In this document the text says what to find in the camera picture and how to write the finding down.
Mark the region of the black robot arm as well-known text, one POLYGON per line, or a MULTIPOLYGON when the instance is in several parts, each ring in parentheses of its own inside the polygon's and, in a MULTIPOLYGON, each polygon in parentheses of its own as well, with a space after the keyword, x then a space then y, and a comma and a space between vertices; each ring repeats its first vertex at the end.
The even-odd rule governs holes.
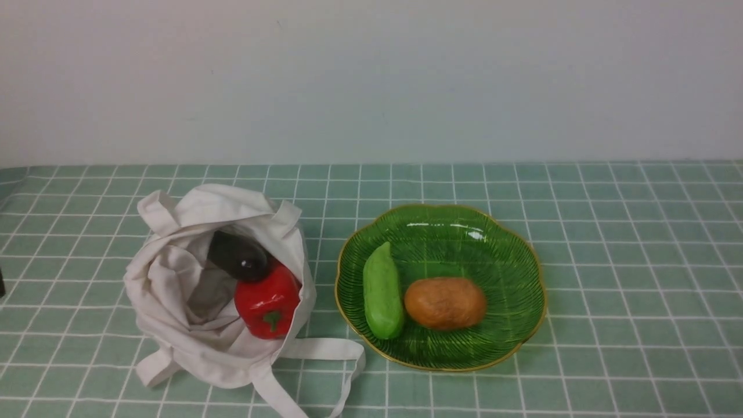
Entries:
POLYGON ((0 272, 0 297, 4 297, 7 294, 5 280, 3 279, 3 273, 0 272))

